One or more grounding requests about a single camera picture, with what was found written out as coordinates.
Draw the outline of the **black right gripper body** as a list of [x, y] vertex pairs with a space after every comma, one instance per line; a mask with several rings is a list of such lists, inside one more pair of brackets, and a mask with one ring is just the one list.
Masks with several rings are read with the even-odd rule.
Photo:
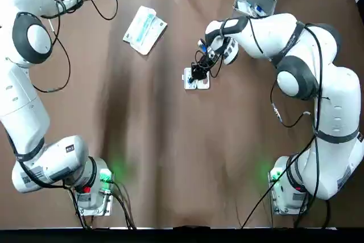
[[209, 70], [214, 66], [213, 59], [211, 59], [208, 55], [202, 55], [196, 63], [199, 67], [206, 70]]

